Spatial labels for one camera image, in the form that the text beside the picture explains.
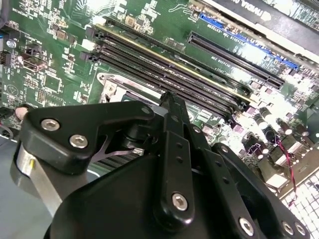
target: pcie slot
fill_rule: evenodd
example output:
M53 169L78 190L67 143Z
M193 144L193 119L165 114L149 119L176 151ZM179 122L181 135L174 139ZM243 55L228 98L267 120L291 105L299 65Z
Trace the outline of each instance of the pcie slot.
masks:
M156 74L158 77L162 77L165 79L168 79L169 81L173 82L174 84L179 84L182 87L185 87L186 89L192 89L192 91L197 94L198 96L202 95L203 97L209 99L210 101L215 103L215 106L217 108L220 108L221 110L228 111L230 114L232 114L235 110L237 110L237 105L233 103L228 103L226 101L222 101L220 98L214 96L211 94L211 92L206 92L205 89L199 87L194 82L179 79L174 74L172 74L170 71L167 71L165 69L165 66L154 66L151 62L146 61L143 58L140 58L136 55L133 55L129 52L126 52L122 49L117 49L114 46L108 46L103 45L102 49L100 51L103 54L110 54L117 59L122 59L123 61L129 61L130 64L133 64L134 66L139 66L141 68L144 68L148 70L149 72L152 72L153 74Z
M193 65L197 65L198 67L210 72L211 75L212 75L212 79L214 79L214 75L225 79L228 84L230 84L233 87L236 87L236 88L242 90L247 96L249 96L252 93L252 91L246 85L244 85L244 84L242 84L240 82L237 82L234 79L231 79L231 78L229 78L227 76L222 75L221 73L219 73L216 70L212 69L211 67L209 67L209 66L207 66L207 65L205 65L205 64L203 64L203 63L201 63L199 61L197 61L196 59L188 57L187 55L182 54L181 52L179 52L179 51L177 51L177 50L175 50L175 49L173 49L173 48L171 48L169 46L166 46L162 42L159 42L159 41L157 41L157 40L155 40L155 39L153 39L153 38L151 38L151 37L149 37L149 36L147 36L147 35L145 35L145 34L143 34L141 32L137 32L133 28L131 28L131 27L127 26L127 25L124 25L124 24L122 24L120 22L117 22L117 21L115 21L115 20L113 20L111 18L107 18L107 24L118 26L121 29L123 29L123 30L125 30L125 31L127 31L127 32L129 32L131 34L133 34L133 35L135 35L135 36L137 36L137 37L139 37L139 38L141 38L143 40L146 40L147 42L149 42L149 43L151 43L153 45L156 45L156 46L166 50L167 52L173 53L176 56L178 56L178 57L180 57L182 59L185 59L186 61L192 63ZM106 30L106 28L104 28L101 25L97 25L97 27L99 29L101 29L101 30Z
M104 62L105 64L120 70L121 72L131 75L132 77L144 80L145 82L150 83L156 88L162 89L164 91L174 91L177 93L178 96L182 97L187 102L194 104L196 106L199 106L211 112L217 117L221 117L226 120L231 118L231 116L228 113L222 112L216 109L215 106L212 106L208 104L207 102L203 102L202 99L196 99L195 97L196 94L194 94L194 92L188 91L188 90L186 91L185 89L183 89L182 87L179 87L178 85L170 84L168 81L165 82L166 79L158 78L156 75L150 72L146 72L137 67L130 66L126 64L125 62L119 61L118 59L116 59L116 57L112 58L110 57L110 55L104 56L104 55L98 54L96 56L93 56L93 58L94 58L94 61L100 60Z
M236 56L232 52L223 49L221 46L198 35L195 32L191 32L189 35L188 43L202 50L203 52L210 54L214 57L214 59L219 59L229 64L231 67L242 70L246 74L253 77L260 84L265 84L274 87L275 89L280 89L285 83L285 81L279 77L267 73L261 67L255 66L245 59Z
M200 80L200 78L186 72L183 71L182 69L179 69L178 67L175 67L175 65L172 65L170 62L166 62L165 60L161 59L161 58L157 58L155 57L152 53L147 52L147 51L143 51L140 48L138 48L135 45L130 44L129 42L125 42L122 39L118 38L115 35L112 34L107 34L105 37L105 43L109 43L114 45L119 45L128 49L132 49L135 52L139 53L141 56L144 56L145 59L149 59L150 62L154 62L158 65L164 66L166 69L169 69L169 71L171 72L175 72L175 75L178 76L179 78L181 78L182 80L188 80L191 81L193 80L194 82L199 81L201 84L205 85L208 88L211 88L214 90L214 92L211 93L217 93L219 95L219 98L221 98L220 100L224 100L224 101L228 101L228 102L233 102L233 103L237 103L240 104L242 102L242 99L239 99L238 97L232 95L231 93L222 90L212 84L208 84L206 81L202 81Z

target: ram slot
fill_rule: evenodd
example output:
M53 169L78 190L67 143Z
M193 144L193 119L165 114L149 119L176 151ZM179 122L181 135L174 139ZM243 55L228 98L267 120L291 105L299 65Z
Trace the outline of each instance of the ram slot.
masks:
M192 80L190 78L184 78L179 74L174 74L174 71L172 71L171 68L167 68L165 65L154 63L152 59L150 60L138 55L131 54L128 51L116 48L114 45L102 45L101 53L104 52L116 55L117 57L124 56L125 59L130 60L132 63L134 63L134 65L145 67L149 71L156 72L161 77L170 79L172 82L176 84L181 84L185 88L192 89L194 92L197 93L197 95L203 95L212 102L215 102L217 106L220 106L227 110L231 110L230 113L239 110L235 102L223 100L220 93L214 91L213 89L201 86L195 80Z
M148 63L151 63L154 66L162 66L162 70L166 71L166 73L174 74L176 77L180 78L183 81L191 82L193 85L197 84L197 87L203 85L203 87L201 87L202 91L206 91L212 95L215 95L219 98L220 102L229 102L233 105L238 105L243 102L241 98L234 96L228 91L220 89L215 85L208 84L206 81L201 81L200 78L196 75L190 74L188 71L184 71L183 69L176 67L176 65L173 65L171 62L155 56L154 54L152 54L152 52L144 51L134 44L126 42L113 34L108 33L105 36L104 42L110 44L112 47L121 46L128 50L133 50L135 53L138 53L140 57L143 57L144 60L148 61Z
M217 99L213 99L212 97L210 97L209 94L203 94L200 90L196 88L192 88L191 85L189 85L188 83L181 82L173 76L170 76L169 74L163 74L160 69L150 66L146 62L136 59L128 54L119 53L118 51L111 49L103 49L100 53L100 58L102 60L112 59L113 61L116 61L118 63L126 64L126 66L130 67L131 69L134 69L135 71L144 72L147 75L152 76L158 83L165 83L166 85L169 85L174 88L167 88L165 89L166 91L182 91L180 93L184 93L184 97L185 95L191 96L209 105L209 107L213 107L214 111L218 113L219 116L225 117L225 115L232 114L232 112L230 111L230 107L228 105L221 104Z
M202 50L203 52L210 54L215 59L221 60L229 64L231 67L245 72L255 79L255 81L259 84L264 84L279 90L285 83L285 81L279 77L270 74L261 67L248 62L247 60L233 54L226 49L223 49L221 46L198 35L195 32L190 33L188 43Z
M177 55L178 59L182 58L182 59L192 63L193 65L197 65L198 67L203 68L207 72L211 73L210 76L212 77L212 79L214 79L215 76L218 76L220 78L225 79L226 82L231 85L231 87L243 91L244 95L246 95L246 96L249 96L251 94L251 90L247 86L245 86L244 84L242 84L240 82L236 82L235 80L222 75L221 73L213 70L212 68L208 67L207 65L205 65L203 63L200 63L199 61L197 61L197 60L195 60L195 59L193 59L191 57L188 57L188 56L176 51L175 49L173 49L171 47L168 47L168 46L164 45L163 43L161 43L161 42L159 42L159 41L157 41L155 39L150 38L149 36L146 36L143 33L137 32L137 31L133 30L132 28L130 28L130 27L124 25L124 24L121 24L120 22L116 22L116 21L114 21L112 19L108 19L108 24L116 25L116 26L124 29L125 31L130 32L131 34L136 35L137 37L139 37L139 38L141 38L143 40L146 40L146 41L150 42L151 44L156 45L156 46L166 50L167 52L170 52L172 54ZM110 31L109 29L105 28L104 26L101 26L101 25L97 24L96 27L97 27L97 29L99 31L101 31L101 33L104 33L107 36L116 37L117 39L121 39L122 41L123 41L123 39L126 39L123 36L120 36L120 35L117 35L117 34L113 33L112 31ZM144 48L144 47L140 47L140 48L142 48L142 50L144 52L149 51L147 48ZM222 91L225 92L225 93L228 91L232 95L237 95L237 96L241 97L242 99L244 99L245 101L251 102L251 100L248 99L247 97L240 96L239 94L236 93L236 91L230 91L229 89L226 89L226 87L224 87L224 86L220 85L219 83L217 83L218 80L215 79L215 81L213 81L212 79L208 79L208 78L205 78L205 77L199 77L198 80L202 81L204 84L209 84L211 87L221 88Z

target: screw hole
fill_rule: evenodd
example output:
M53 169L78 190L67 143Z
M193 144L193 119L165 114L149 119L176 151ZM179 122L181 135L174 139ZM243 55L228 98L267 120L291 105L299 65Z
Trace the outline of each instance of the screw hole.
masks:
M223 181L224 183L229 184L229 180L227 178L223 177Z
M221 167L221 163L218 161L215 161L215 163L217 164L218 167Z
M179 163L183 163L183 161L184 161L184 160L183 160L181 157L179 157L179 156L176 157L176 160L177 160Z

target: motherboard mounting screw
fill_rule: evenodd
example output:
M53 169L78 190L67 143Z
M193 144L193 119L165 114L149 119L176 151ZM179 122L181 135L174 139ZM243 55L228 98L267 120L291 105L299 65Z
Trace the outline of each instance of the motherboard mounting screw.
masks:
M245 219L245 218L240 218L239 219L239 224L240 227L244 230L244 232L249 235L249 236L253 236L254 235L254 228L253 226L250 224L250 222Z
M221 148L221 150L223 150L225 153L228 153L228 149L227 149L224 145L221 146L220 148Z
M292 229L292 227L288 223L283 221L282 224L283 224L285 231L288 232L288 234L290 234L290 235L294 234L294 230Z
M75 148L85 148L88 146L88 140L82 135L75 134L70 137L70 144Z
M301 235L303 235L303 236L306 235L305 229L299 223L295 223L295 226L296 226L297 230L300 232Z
M58 121L54 119L44 119L41 122L41 126L43 129L47 131L56 131L60 128L60 124Z
M193 129L196 133L200 133L200 129L197 126L194 126Z
M16 48L16 42L9 39L8 41L6 41L6 45L10 48Z
M173 205L180 211L185 211L187 209L186 198L179 193L174 193L172 196Z

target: black plastic part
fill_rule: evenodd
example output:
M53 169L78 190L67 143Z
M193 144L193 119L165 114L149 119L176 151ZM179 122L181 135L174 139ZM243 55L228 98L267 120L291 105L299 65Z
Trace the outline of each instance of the black plastic part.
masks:
M244 200L245 206L255 224L261 229L266 238L310 238L310 234L307 230L305 230L305 236L298 233L295 223L298 222L300 225L302 225L302 223L288 208L283 206L275 194L256 177L230 148L226 147L228 152L225 152L222 146L226 147L221 143L216 143L212 147L212 151L218 153L223 158ZM293 228L295 232L293 236L284 230L282 222L287 222Z
M147 122L153 117L154 112L138 101L35 109L24 117L20 140L28 153L44 159L64 173L79 174L86 170L96 152L99 135L112 137L124 125L133 121ZM61 125L60 129L44 130L41 127L44 119L56 119ZM75 134L87 138L89 143L86 148L74 148L69 143L70 137Z
M168 110L168 114L164 116L160 139L163 145L159 151L154 216L165 230L178 232L192 223L195 214L189 142L184 138L183 121L175 97L171 93L164 94L161 106ZM186 198L188 206L185 211L173 205L175 193Z
M11 117L14 114L14 111L12 109L6 108L6 107L0 107L0 120L5 120L9 117Z
M193 222L174 234L158 225L152 211L158 165L157 157L141 157L72 193L53 218L50 239L222 238L226 225L214 215L223 212L214 192L207 190L210 182L197 173L192 174Z
M11 66L11 53L3 51L0 55L0 64L10 67Z
M56 211L46 237L310 237L308 232L306 236L297 234L294 223L300 222L230 148L218 143L211 151L203 132L189 123L185 103L176 94L165 93L160 105L168 113L158 121L163 125L155 146L146 148L144 156L71 193ZM70 114L77 123L69 120ZM43 119L59 121L60 129L45 131ZM129 134L141 140L155 119L154 112L141 102L41 108L26 115L20 139L29 153L59 173L74 174L86 169L98 149L98 138L107 135L107 150L116 152L123 147L121 138ZM74 134L86 136L88 146L70 146L68 140ZM174 193L185 196L188 207L184 211L173 204ZM241 218L251 224L252 235L243 230ZM284 231L282 221L293 227L292 237Z
M214 2L254 24L260 24L267 29L272 30L316 55L319 54L319 48L317 47L317 31L298 20L290 18L286 14L265 3L263 0L254 0L252 2L215 0Z
M9 26L3 26L0 30L0 35L2 35L4 41L9 40L9 39L14 39L14 38L17 38L17 39L20 38L20 32L9 27Z
M10 13L10 0L2 0L0 11L0 28L2 28L8 21Z

